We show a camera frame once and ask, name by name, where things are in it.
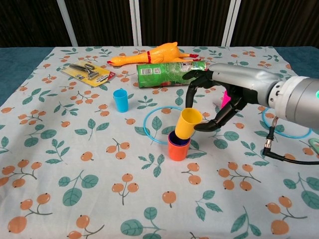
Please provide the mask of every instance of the orange rubber chicken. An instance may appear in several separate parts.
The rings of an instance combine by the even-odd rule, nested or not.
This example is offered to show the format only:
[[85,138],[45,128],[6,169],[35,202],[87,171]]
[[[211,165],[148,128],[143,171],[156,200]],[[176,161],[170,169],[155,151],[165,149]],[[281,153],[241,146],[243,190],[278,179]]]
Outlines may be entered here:
[[185,60],[182,57],[196,58],[197,54],[182,53],[177,47],[177,42],[165,43],[143,54],[136,56],[116,56],[108,61],[112,66],[123,66],[130,63],[166,63],[166,62],[185,62],[196,61]]

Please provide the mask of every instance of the robotic arm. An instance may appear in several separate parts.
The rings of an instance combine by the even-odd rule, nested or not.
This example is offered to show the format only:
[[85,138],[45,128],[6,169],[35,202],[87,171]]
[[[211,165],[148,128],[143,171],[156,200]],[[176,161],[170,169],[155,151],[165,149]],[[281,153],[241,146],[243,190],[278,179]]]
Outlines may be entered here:
[[183,79],[193,77],[196,79],[190,83],[186,94],[187,108],[192,107],[198,87],[208,89],[222,85],[231,98],[215,119],[196,125],[197,131],[210,132],[221,128],[248,103],[274,108],[277,116],[267,136],[264,154],[289,161],[270,151],[278,118],[319,128],[319,79],[294,76],[283,82],[277,75],[264,70],[221,63],[211,65],[208,71],[190,71]]

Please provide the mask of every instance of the dark curtain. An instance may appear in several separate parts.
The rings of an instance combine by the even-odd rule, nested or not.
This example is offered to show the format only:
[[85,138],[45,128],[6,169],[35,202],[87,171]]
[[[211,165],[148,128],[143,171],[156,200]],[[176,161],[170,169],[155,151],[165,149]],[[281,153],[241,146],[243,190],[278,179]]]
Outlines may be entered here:
[[0,47],[71,45],[56,0],[0,3]]
[[231,46],[319,47],[319,1],[242,0]]
[[143,45],[220,46],[230,0],[140,0]]
[[79,46],[133,45],[129,0],[65,0]]

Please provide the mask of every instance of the green can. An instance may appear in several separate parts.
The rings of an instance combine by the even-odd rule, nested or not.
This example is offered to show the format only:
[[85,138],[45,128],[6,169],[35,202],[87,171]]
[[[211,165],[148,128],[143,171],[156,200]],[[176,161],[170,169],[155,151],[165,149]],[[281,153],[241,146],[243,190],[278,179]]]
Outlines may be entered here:
[[137,65],[139,87],[189,85],[194,80],[183,80],[182,76],[191,70],[207,70],[204,61],[172,62]]

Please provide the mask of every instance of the blue carpet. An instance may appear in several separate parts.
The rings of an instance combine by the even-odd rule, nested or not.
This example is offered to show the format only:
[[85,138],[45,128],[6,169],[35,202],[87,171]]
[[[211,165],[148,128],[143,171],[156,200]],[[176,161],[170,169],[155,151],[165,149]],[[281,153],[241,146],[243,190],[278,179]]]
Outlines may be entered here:
[[[0,106],[52,49],[53,47],[0,48]],[[275,49],[298,75],[319,79],[319,49],[311,46]]]
[[53,47],[0,48],[0,106],[52,49]]

